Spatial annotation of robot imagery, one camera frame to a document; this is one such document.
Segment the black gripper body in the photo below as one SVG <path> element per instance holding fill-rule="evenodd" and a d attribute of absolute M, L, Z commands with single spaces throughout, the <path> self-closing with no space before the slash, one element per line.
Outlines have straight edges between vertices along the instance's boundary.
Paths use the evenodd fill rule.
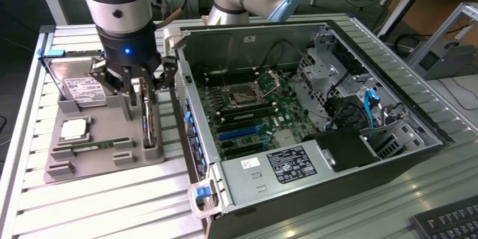
<path fill-rule="evenodd" d="M 155 24 L 148 22 L 138 31 L 115 34 L 96 26 L 106 57 L 118 65 L 147 66 L 156 69 L 162 63 L 156 49 Z"/>

